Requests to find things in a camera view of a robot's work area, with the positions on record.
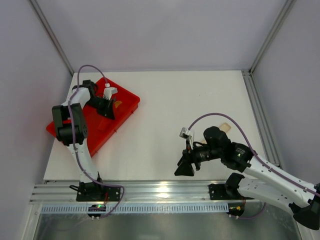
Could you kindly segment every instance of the tabletop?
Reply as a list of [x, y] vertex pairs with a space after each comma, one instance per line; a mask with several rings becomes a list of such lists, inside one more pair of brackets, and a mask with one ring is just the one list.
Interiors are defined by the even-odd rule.
[[[241, 71], [141, 71], [106, 72], [107, 78], [140, 97], [137, 110], [92, 157], [103, 180], [226, 180], [233, 172], [220, 160], [201, 164], [194, 177], [174, 176], [185, 148], [179, 137], [182, 127], [207, 113], [232, 117], [244, 130], [257, 153], [265, 156]], [[80, 73], [80, 81], [101, 78], [98, 72]], [[77, 84], [77, 73], [70, 84]], [[245, 144], [228, 119], [209, 116], [192, 129], [195, 140], [211, 126], [228, 123], [232, 142]], [[78, 180], [79, 172], [69, 150], [56, 139], [44, 180]]]

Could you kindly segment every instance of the purple cable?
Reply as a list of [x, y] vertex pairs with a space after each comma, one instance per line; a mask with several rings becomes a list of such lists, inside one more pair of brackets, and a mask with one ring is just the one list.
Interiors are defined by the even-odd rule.
[[257, 217], [259, 217], [265, 210], [266, 210], [266, 207], [267, 207], [267, 204], [264, 203], [262, 209], [256, 214], [256, 215], [253, 215], [253, 216], [239, 216], [238, 218], [234, 215], [231, 215], [233, 218], [237, 218], [237, 219], [240, 219], [240, 220], [251, 220], [251, 219], [255, 219]]
[[75, 97], [75, 95], [77, 94], [78, 90], [79, 90], [79, 85], [80, 85], [80, 79], [79, 79], [79, 75], [80, 75], [80, 71], [84, 68], [84, 67], [91, 67], [91, 68], [94, 68], [96, 70], [99, 71], [99, 73], [101, 73], [101, 75], [103, 76], [103, 78], [105, 79], [105, 82], [107, 82], [107, 78], [105, 77], [105, 75], [103, 74], [102, 71], [100, 71], [97, 67], [93, 66], [93, 65], [89, 65], [89, 64], [86, 64], [86, 65], [83, 65], [79, 68], [79, 71], [78, 71], [78, 74], [77, 74], [77, 87], [76, 87], [76, 91], [74, 91], [74, 93], [71, 95], [71, 97], [69, 98], [69, 101], [68, 101], [68, 111], [69, 111], [69, 114], [70, 114], [70, 120], [71, 120], [71, 129], [72, 129], [72, 145], [73, 145], [73, 148], [74, 148], [74, 153], [75, 153], [75, 158], [76, 158], [76, 162], [77, 164], [79, 165], [79, 168], [80, 170], [84, 173], [84, 175], [86, 177], [88, 177], [92, 182], [96, 183], [96, 184], [99, 184], [101, 186], [105, 186], [105, 187], [114, 187], [114, 188], [121, 188], [122, 189], [122, 194], [120, 196], [120, 199], [119, 201], [116, 203], [116, 205], [108, 212], [106, 213], [105, 215], [101, 216], [100, 219], [103, 219], [105, 217], [108, 217], [117, 207], [118, 205], [120, 204], [122, 198], [124, 197], [124, 194], [125, 194], [125, 188], [121, 185], [114, 185], [114, 184], [106, 184], [106, 183], [102, 183], [102, 182], [99, 182], [97, 180], [95, 180], [94, 178], [92, 178], [85, 170], [84, 168], [82, 167], [81, 163], [80, 163], [80, 160], [79, 160], [79, 156], [78, 156], [78, 150], [77, 150], [77, 147], [76, 147], [76, 130], [75, 130], [75, 123], [74, 123], [74, 116], [73, 116], [73, 113], [72, 113], [72, 110], [71, 110], [71, 101], [72, 99]]
[[287, 176], [283, 175], [282, 173], [280, 172], [277, 172], [276, 170], [274, 170], [272, 167], [268, 166], [268, 165], [265, 165], [264, 161], [261, 160], [260, 157], [258, 157], [257, 153], [254, 151], [253, 147], [251, 146], [245, 132], [242, 130], [242, 128], [239, 126], [239, 124], [233, 120], [231, 117], [229, 117], [228, 115], [225, 115], [223, 113], [218, 113], [218, 112], [212, 112], [212, 113], [207, 113], [205, 115], [202, 115], [200, 117], [198, 117], [188, 128], [188, 130], [190, 130], [199, 120], [205, 118], [205, 117], [208, 117], [208, 116], [222, 116], [222, 117], [225, 117], [227, 119], [229, 119], [231, 122], [233, 122], [233, 124], [239, 129], [239, 131], [241, 132], [242, 136], [244, 137], [244, 140], [246, 141], [246, 144], [248, 145], [248, 147], [250, 148], [251, 152], [253, 153], [253, 155], [256, 157], [256, 159], [264, 166], [266, 167], [269, 171], [271, 172], [274, 172], [276, 175], [280, 176], [281, 178], [283, 178], [284, 180], [287, 180], [289, 183], [297, 186], [298, 188], [301, 188], [317, 197], [320, 198], [320, 194], [309, 189], [309, 188], [306, 188], [304, 187], [303, 185], [291, 180], [290, 178], [288, 178]]

